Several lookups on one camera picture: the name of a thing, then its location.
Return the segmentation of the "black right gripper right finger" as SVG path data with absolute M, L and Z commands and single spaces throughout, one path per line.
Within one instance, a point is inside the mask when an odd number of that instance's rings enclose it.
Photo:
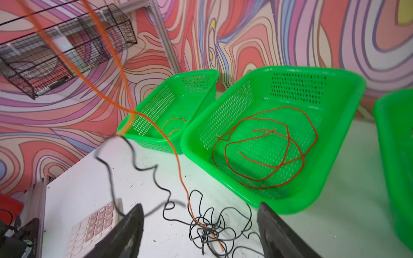
M 257 213 L 259 232 L 266 258 L 320 258 L 266 203 Z

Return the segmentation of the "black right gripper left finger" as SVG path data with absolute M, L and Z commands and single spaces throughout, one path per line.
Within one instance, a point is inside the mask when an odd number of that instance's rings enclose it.
M 137 204 L 86 258 L 137 258 L 143 231 L 143 207 Z

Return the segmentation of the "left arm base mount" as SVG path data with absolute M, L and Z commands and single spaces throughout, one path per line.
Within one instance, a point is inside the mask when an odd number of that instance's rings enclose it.
M 19 216 L 16 216 L 17 226 L 13 226 L 13 214 L 6 209 L 1 212 L 6 213 L 6 220 L 1 219 L 1 258 L 40 258 L 40 219 L 33 218 L 18 227 L 21 225 Z

